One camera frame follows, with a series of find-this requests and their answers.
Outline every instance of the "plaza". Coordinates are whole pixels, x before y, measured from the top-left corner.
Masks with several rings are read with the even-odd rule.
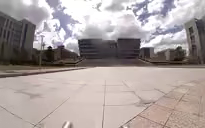
[[[0,128],[119,128],[205,68],[95,67],[0,78]]]

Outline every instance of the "large building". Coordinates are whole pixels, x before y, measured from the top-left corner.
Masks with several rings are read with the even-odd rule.
[[[122,38],[117,41],[102,39],[79,40],[80,56],[87,59],[134,59],[139,56],[140,39]]]
[[[31,60],[36,26],[0,11],[0,61]]]
[[[205,16],[185,24],[189,55],[199,63],[205,63]]]

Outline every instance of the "sky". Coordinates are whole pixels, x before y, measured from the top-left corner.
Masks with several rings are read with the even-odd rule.
[[[37,25],[34,48],[64,45],[78,52],[78,39],[141,38],[157,51],[187,48],[184,23],[205,15],[205,0],[0,0],[0,11]]]

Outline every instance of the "lamp post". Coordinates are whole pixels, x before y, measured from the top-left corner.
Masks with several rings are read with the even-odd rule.
[[[41,35],[41,50],[40,50],[40,57],[39,57],[39,68],[41,70],[41,65],[42,65],[42,47],[44,45],[44,35]]]

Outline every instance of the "paved ground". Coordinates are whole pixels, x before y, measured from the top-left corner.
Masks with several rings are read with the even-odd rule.
[[[205,80],[179,86],[123,127],[205,128]]]
[[[74,128],[118,128],[173,89],[202,80],[205,68],[150,67],[4,78],[0,128],[60,128],[67,120]]]

